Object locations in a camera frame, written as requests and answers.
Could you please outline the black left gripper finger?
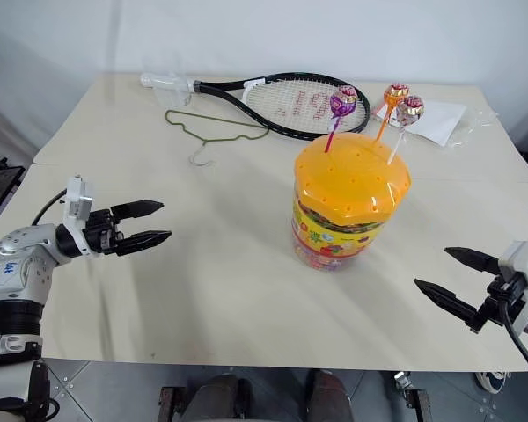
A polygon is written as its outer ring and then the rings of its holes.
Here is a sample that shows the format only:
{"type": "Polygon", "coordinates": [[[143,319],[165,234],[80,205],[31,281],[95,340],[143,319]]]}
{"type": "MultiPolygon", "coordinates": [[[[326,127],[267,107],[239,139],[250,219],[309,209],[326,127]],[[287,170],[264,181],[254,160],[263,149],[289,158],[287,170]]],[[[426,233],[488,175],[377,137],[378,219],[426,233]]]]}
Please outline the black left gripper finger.
{"type": "Polygon", "coordinates": [[[134,234],[122,240],[117,240],[114,253],[117,256],[125,256],[139,251],[153,248],[163,243],[172,235],[170,230],[148,230],[134,234]]]}
{"type": "Polygon", "coordinates": [[[140,218],[150,215],[162,208],[164,204],[154,200],[138,200],[110,207],[115,220],[140,218]]]}

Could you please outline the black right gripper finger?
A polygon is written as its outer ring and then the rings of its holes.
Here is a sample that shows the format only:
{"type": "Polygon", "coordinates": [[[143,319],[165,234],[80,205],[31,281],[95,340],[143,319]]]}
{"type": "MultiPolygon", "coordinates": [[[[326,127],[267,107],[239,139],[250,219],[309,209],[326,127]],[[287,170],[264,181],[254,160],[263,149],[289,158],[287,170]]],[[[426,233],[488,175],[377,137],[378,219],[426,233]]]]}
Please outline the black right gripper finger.
{"type": "Polygon", "coordinates": [[[426,295],[437,307],[462,320],[470,329],[477,329],[476,317],[478,310],[468,303],[460,300],[450,290],[436,283],[415,279],[414,284],[426,295]]]}
{"type": "Polygon", "coordinates": [[[462,265],[478,272],[499,275],[499,260],[484,252],[475,251],[466,247],[446,247],[444,251],[455,258],[462,265]]]}

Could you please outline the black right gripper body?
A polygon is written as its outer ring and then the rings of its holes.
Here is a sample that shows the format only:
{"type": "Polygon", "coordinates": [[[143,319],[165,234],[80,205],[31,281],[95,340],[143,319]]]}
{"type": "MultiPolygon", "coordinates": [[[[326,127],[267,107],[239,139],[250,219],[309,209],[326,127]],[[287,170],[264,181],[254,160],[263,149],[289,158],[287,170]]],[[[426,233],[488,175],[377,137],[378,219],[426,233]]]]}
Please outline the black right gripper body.
{"type": "Polygon", "coordinates": [[[501,308],[506,304],[507,315],[514,322],[525,305],[524,291],[527,288],[525,276],[516,272],[509,277],[495,276],[487,288],[488,297],[468,322],[472,332],[478,333],[487,321],[503,326],[501,308]]]}

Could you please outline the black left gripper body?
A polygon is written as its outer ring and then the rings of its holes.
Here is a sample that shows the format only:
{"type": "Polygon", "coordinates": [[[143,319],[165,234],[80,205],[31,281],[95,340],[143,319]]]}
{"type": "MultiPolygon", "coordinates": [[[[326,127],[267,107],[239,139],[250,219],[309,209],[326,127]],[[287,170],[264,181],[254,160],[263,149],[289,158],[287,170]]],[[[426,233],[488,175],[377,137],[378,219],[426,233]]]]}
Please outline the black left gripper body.
{"type": "Polygon", "coordinates": [[[115,253],[121,240],[117,229],[119,220],[110,209],[101,209],[90,213],[83,229],[84,238],[90,249],[105,255],[115,253]]]}

